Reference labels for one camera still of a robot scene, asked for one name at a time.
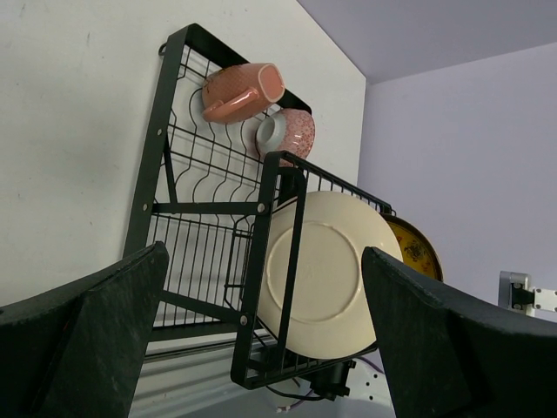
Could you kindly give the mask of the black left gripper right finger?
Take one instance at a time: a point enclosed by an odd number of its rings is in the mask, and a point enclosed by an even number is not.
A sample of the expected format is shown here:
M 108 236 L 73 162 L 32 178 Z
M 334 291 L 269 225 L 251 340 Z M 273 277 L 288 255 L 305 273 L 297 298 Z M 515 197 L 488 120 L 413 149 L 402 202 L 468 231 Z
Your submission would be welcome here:
M 361 259 L 398 417 L 554 417 L 556 325 L 497 307 L 376 247 Z

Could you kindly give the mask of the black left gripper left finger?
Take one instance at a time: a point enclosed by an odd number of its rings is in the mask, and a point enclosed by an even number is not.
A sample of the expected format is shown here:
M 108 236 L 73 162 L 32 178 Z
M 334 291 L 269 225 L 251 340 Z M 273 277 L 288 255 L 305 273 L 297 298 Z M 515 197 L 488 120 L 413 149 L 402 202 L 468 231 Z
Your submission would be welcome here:
M 3 417 L 129 414 L 169 254 L 157 242 L 1 308 Z

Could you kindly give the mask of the yellow patterned plate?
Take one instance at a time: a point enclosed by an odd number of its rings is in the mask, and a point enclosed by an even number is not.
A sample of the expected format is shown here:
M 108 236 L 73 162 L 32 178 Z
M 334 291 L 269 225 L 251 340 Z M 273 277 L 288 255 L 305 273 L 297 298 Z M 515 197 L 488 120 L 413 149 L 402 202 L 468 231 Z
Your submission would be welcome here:
M 403 262 L 415 271 L 443 282 L 440 258 L 428 238 L 402 218 L 387 213 L 382 213 L 381 216 L 395 234 Z

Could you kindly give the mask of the cream plate green brushstroke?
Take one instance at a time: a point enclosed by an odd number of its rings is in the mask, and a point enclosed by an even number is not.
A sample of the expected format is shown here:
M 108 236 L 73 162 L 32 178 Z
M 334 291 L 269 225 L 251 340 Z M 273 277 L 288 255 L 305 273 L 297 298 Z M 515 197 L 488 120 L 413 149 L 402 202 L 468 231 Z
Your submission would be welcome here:
M 332 360 L 375 342 L 361 274 L 368 246 L 402 258 L 391 227 L 367 203 L 336 191 L 307 194 L 287 349 Z

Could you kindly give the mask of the pink floral mug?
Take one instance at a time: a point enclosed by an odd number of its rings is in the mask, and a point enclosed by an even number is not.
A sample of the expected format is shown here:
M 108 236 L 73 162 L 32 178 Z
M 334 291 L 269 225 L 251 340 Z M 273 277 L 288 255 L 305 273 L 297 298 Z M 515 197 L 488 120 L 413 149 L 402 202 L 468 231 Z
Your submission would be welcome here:
M 245 121 L 285 94 L 285 82 L 272 63 L 237 64 L 213 72 L 202 87 L 205 121 L 234 124 Z

